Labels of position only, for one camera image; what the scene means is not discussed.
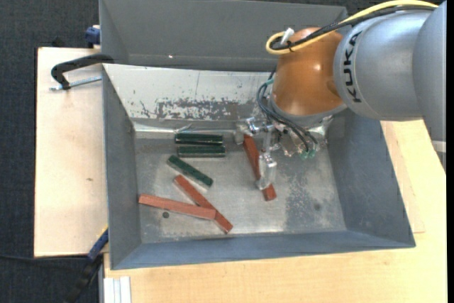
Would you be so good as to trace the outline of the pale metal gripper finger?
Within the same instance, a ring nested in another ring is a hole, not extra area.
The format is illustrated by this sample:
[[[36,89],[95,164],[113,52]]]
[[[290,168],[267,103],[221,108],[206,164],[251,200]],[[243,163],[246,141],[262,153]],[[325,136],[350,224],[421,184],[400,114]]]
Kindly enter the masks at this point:
[[[276,180],[277,162],[270,154],[260,154],[258,157],[259,178],[256,181],[258,189],[266,189]]]
[[[264,132],[265,127],[256,124],[255,119],[243,119],[236,123],[234,141],[236,144],[242,144],[246,136],[254,137]]]

